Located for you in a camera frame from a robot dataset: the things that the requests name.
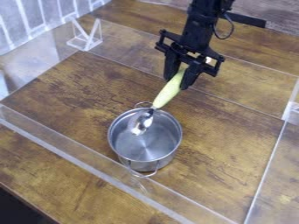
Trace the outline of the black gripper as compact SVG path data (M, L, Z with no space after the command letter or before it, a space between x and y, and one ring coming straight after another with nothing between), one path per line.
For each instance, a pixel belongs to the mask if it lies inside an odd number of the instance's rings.
M181 35L160 30L160 39L155 49L164 53L163 77L167 81L176 75L180 64L185 63L180 90L185 90L196 81L200 73L216 76L224 57L209 47L217 16L191 14Z

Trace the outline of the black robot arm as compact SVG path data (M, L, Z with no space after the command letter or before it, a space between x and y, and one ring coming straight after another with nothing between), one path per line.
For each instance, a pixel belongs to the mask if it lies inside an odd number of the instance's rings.
M196 81L199 75L205 73L215 77L224 62L224 56L211 47L211 37L227 39L233 32L233 27L227 36L216 32L216 23L223 16L232 25L227 11L235 0L191 0L187 10L187 21L181 35L167 30L160 30L160 39L155 49L164 53L163 77L167 81L176 75L181 63L188 67L183 72L180 90L185 90Z

